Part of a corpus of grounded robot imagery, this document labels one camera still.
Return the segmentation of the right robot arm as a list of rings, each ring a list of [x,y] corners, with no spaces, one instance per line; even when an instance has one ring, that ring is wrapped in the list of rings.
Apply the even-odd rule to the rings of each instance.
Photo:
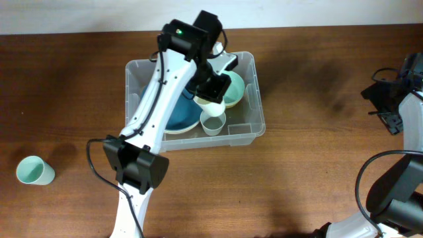
[[[375,107],[388,131],[403,133],[403,149],[384,151],[369,158],[361,167],[354,186],[358,213],[327,223],[312,237],[372,238],[410,237],[422,234],[422,53],[405,57],[390,81],[371,76],[373,85],[362,91]],[[360,200],[362,175],[371,162],[388,155],[401,155],[370,188],[366,203]]]

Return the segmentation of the grey plastic cup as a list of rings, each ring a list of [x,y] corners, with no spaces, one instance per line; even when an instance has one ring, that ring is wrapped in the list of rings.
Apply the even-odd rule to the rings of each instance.
[[[223,113],[219,116],[213,117],[203,111],[200,115],[200,123],[207,135],[216,136],[222,131],[222,128],[226,123],[226,115]]]

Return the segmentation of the mint green plastic cup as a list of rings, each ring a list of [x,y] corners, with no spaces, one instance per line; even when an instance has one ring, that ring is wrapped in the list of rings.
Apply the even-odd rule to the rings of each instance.
[[[16,176],[23,184],[44,186],[55,179],[56,172],[41,157],[31,155],[17,165]]]

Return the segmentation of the yellow bowl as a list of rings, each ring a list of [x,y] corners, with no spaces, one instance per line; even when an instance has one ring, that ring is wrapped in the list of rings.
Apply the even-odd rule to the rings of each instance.
[[[226,109],[232,108],[232,107],[234,107],[240,101],[241,101],[240,99],[238,99],[238,100],[229,100],[229,99],[226,100],[225,99],[225,108]]]

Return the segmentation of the mint green bowl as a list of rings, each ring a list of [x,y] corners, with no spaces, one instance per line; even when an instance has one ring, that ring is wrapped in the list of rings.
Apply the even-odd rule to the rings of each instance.
[[[224,101],[242,99],[245,91],[245,82],[243,78],[233,71],[223,71],[222,74],[228,75],[231,79],[231,84],[224,94]]]

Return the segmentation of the clear plastic storage container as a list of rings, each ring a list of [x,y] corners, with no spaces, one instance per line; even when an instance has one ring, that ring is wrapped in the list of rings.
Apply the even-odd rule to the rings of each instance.
[[[160,152],[202,147],[249,145],[266,129],[254,56],[237,52],[238,65],[233,69],[245,82],[241,100],[225,110],[226,123],[216,136],[209,136],[201,124],[182,134],[165,133]],[[142,90],[148,85],[155,64],[136,59],[126,64],[125,123],[128,124],[140,104]]]

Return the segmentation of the cream plate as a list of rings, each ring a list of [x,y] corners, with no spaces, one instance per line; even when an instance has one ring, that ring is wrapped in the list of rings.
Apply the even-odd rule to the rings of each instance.
[[[174,129],[174,130],[170,130],[170,129],[166,128],[165,133],[166,134],[183,134],[183,133],[186,133],[186,132],[194,129],[199,123],[200,123],[200,121],[198,120],[194,123],[189,124],[188,126],[185,126],[183,128],[177,128],[177,129]]]

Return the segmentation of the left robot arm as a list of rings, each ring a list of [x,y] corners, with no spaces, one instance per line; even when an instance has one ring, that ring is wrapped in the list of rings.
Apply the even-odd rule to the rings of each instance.
[[[102,140],[120,197],[112,237],[143,237],[150,196],[169,167],[159,154],[165,128],[182,92],[223,104],[231,84],[224,71],[238,64],[217,41],[224,33],[217,15],[201,11],[193,24],[174,19],[158,35],[157,63],[139,106],[118,137]]]

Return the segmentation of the dark blue plate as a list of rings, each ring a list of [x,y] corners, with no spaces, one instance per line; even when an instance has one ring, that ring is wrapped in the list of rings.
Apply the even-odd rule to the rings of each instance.
[[[202,111],[194,102],[194,96],[184,89],[176,102],[166,128],[174,130],[188,126],[198,120],[200,121]]]

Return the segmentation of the cream plastic cup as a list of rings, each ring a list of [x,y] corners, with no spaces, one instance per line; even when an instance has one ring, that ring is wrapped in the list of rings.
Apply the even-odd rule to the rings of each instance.
[[[194,102],[209,116],[218,117],[225,112],[225,102],[210,102],[195,96]]]

